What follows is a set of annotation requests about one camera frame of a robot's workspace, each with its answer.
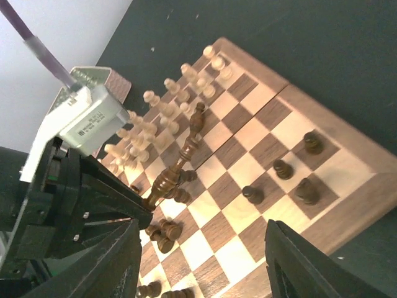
dark chess piece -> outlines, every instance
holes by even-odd
[[[149,225],[145,232],[149,235],[151,241],[157,242],[161,253],[168,253],[174,246],[174,242],[162,235],[160,229],[154,225]]]
[[[293,168],[284,160],[275,160],[273,162],[273,169],[280,179],[288,180],[293,175]]]
[[[176,241],[182,234],[182,228],[173,222],[168,222],[165,219],[160,220],[161,230],[164,231],[168,239]]]
[[[303,178],[299,182],[295,195],[308,205],[315,205],[320,200],[320,195],[309,178]]]
[[[147,286],[140,286],[136,289],[136,298],[158,297],[161,294],[161,283],[152,281]]]
[[[314,132],[308,132],[303,136],[305,142],[306,152],[313,155],[318,155],[324,150],[322,141]]]
[[[254,205],[260,204],[265,198],[262,190],[254,188],[252,186],[243,187],[243,196],[246,197],[247,200]]]
[[[168,291],[161,295],[161,298],[194,298],[194,293],[191,289],[183,289],[180,291]]]

pawn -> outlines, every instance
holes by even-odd
[[[136,157],[142,163],[147,162],[149,159],[149,152],[146,150],[139,150],[137,147],[131,147],[130,154]]]
[[[160,124],[166,127],[173,135],[175,135],[179,130],[179,124],[177,122],[165,117],[160,119]]]
[[[186,114],[187,117],[190,117],[194,113],[194,109],[187,102],[183,102],[179,108],[183,113]]]
[[[288,180],[293,175],[293,168],[284,160],[275,160],[273,162],[273,169],[280,179]]]
[[[303,141],[305,142],[305,149],[307,153],[318,155],[323,152],[323,143],[314,132],[306,133],[303,136]]]
[[[136,289],[136,298],[158,297],[161,294],[161,283],[152,281],[147,286],[140,286]]]
[[[163,293],[161,298],[194,298],[194,293],[191,289],[168,291]]]
[[[161,231],[154,225],[149,225],[145,230],[151,241],[157,242],[157,246],[161,253],[169,253],[174,246],[174,242],[161,234]]]
[[[315,205],[320,200],[320,195],[309,178],[303,178],[299,182],[295,195],[308,205]]]
[[[182,234],[182,228],[165,219],[160,220],[160,228],[164,231],[168,239],[176,241]]]
[[[243,187],[243,196],[247,198],[248,202],[258,205],[263,202],[265,196],[261,189],[254,188],[252,186]]]

light square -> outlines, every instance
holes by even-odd
[[[251,185],[251,183],[263,174],[264,171],[265,170],[249,152],[247,152],[228,170],[230,176],[241,188]]]
[[[142,285],[148,285],[152,281],[159,281],[161,282],[161,291],[167,292],[171,290],[171,286],[167,280],[166,273],[164,272],[163,266],[158,264],[154,267],[146,276],[141,278]]]
[[[210,106],[210,109],[219,119],[223,119],[224,116],[229,114],[229,112],[237,105],[237,99],[235,99],[229,92],[225,91]]]
[[[219,149],[230,137],[232,133],[223,122],[219,122],[204,136],[204,142],[212,151]]]
[[[226,172],[225,167],[215,155],[212,155],[197,169],[197,176],[205,188],[209,188],[224,172]]]
[[[208,191],[203,192],[196,200],[188,206],[188,210],[196,221],[199,228],[202,228],[221,210]]]
[[[276,92],[273,89],[260,83],[241,101],[241,105],[254,115],[275,95]]]
[[[252,118],[246,125],[244,125],[234,135],[240,144],[247,150],[251,150],[258,144],[267,134],[269,130],[258,121],[256,118]]]
[[[254,259],[238,236],[220,248],[215,257],[230,283],[239,282],[256,267]]]
[[[263,218],[267,222],[270,219],[281,220],[297,233],[304,231],[310,224],[310,219],[287,194],[267,209],[263,214]]]
[[[201,230],[195,232],[189,239],[182,243],[181,250],[192,271],[196,270],[213,255],[212,249]]]
[[[366,164],[343,148],[314,172],[339,197],[348,196],[374,175]]]
[[[229,79],[222,79],[221,77],[217,77],[215,81],[219,83],[225,90],[227,90],[237,79],[245,72],[237,63],[230,61],[230,64],[226,66],[231,69],[232,75]]]
[[[272,134],[291,150],[303,139],[305,133],[314,129],[314,125],[308,119],[292,111],[272,130]]]
[[[222,213],[236,234],[240,234],[245,228],[261,216],[255,206],[248,202],[242,194],[231,201],[222,210]]]
[[[154,180],[159,176],[161,171],[165,169],[166,166],[164,165],[161,157],[157,157],[151,165],[149,165],[145,171],[146,176],[151,185],[153,185]]]
[[[273,167],[271,167],[267,173],[273,180],[284,190],[284,192],[290,192],[299,182],[308,177],[311,174],[311,170],[305,165],[295,154],[288,152],[283,158],[286,163],[292,166],[293,175],[288,180],[280,179]]]

chess piece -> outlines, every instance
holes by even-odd
[[[173,222],[162,219],[159,224],[161,230],[163,230],[168,239],[172,241],[176,241],[182,234],[182,228]]]
[[[152,281],[147,286],[140,286],[136,289],[136,298],[158,297],[161,294],[161,283]]]
[[[179,124],[175,121],[172,121],[171,119],[168,118],[161,118],[160,119],[160,124],[164,127],[166,127],[173,135],[178,133],[179,130]]]
[[[199,78],[197,80],[197,87],[203,90],[203,95],[205,98],[211,98],[215,95],[216,89],[211,84],[208,84],[204,78]]]
[[[243,187],[243,196],[247,198],[247,200],[254,204],[258,205],[263,202],[265,196],[261,189],[254,188],[252,186]]]
[[[168,291],[163,293],[161,298],[194,298],[194,293],[191,289]]]
[[[313,155],[318,155],[324,150],[322,141],[314,132],[308,132],[303,136],[305,142],[306,152]]]
[[[280,179],[288,180],[293,175],[293,168],[284,160],[275,160],[273,162],[273,169]]]
[[[295,195],[308,205],[315,205],[320,200],[320,195],[309,178],[303,178],[299,182]]]
[[[143,118],[138,116],[136,112],[128,111],[128,113],[130,114],[130,120],[128,121],[128,123],[137,126],[138,128],[144,130],[146,133],[155,134],[157,132],[157,126],[155,126],[153,123],[143,121]]]
[[[181,89],[181,86],[177,84],[173,79],[169,79],[169,78],[166,79],[164,81],[164,85],[172,95],[176,95],[179,101],[185,102],[189,100],[190,97],[189,92]]]
[[[146,133],[143,135],[146,141],[152,143],[156,148],[162,149],[166,144],[165,136],[163,137],[155,137],[150,133]]]
[[[174,242],[162,235],[158,227],[154,225],[149,225],[145,232],[149,235],[151,241],[157,242],[157,246],[161,253],[168,253],[174,246]]]
[[[149,159],[149,152],[147,150],[139,150],[137,147],[131,147],[130,154],[136,157],[142,163],[147,162]]]
[[[186,116],[190,117],[191,115],[193,115],[194,113],[194,109],[192,109],[192,107],[190,106],[190,104],[188,104],[187,102],[183,102],[179,108],[181,109],[181,111],[183,113],[186,114]]]
[[[205,105],[202,102],[198,102],[196,105],[196,111],[192,115],[189,121],[189,128],[191,137],[196,137],[197,134],[203,129],[204,127],[204,109]]]

dark green table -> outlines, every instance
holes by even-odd
[[[144,91],[165,92],[225,36],[397,155],[396,12],[397,1],[134,0],[98,65],[133,83],[125,105],[143,115]],[[395,251],[397,210],[332,258],[397,297]]]

